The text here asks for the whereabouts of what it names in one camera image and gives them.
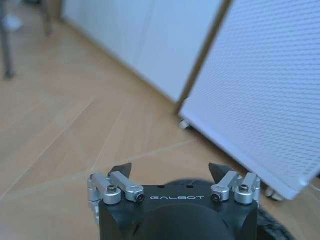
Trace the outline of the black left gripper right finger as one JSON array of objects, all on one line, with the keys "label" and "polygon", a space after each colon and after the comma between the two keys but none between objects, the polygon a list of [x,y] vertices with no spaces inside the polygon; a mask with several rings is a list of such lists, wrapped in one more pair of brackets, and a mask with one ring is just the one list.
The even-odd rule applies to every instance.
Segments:
[{"label": "black left gripper right finger", "polygon": [[229,166],[212,162],[208,164],[208,168],[214,180],[214,184],[210,187],[214,202],[225,202],[233,197],[238,204],[259,203],[261,180],[257,174],[248,172],[242,177]]}]

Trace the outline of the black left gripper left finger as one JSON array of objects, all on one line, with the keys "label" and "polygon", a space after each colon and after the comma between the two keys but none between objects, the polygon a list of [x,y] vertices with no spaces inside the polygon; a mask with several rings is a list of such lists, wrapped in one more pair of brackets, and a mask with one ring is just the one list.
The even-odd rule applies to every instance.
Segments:
[{"label": "black left gripper left finger", "polygon": [[122,196],[133,203],[145,199],[144,187],[129,179],[132,163],[115,165],[107,174],[92,173],[87,179],[88,206],[93,212],[96,224],[99,224],[99,202],[107,205],[120,203]]}]

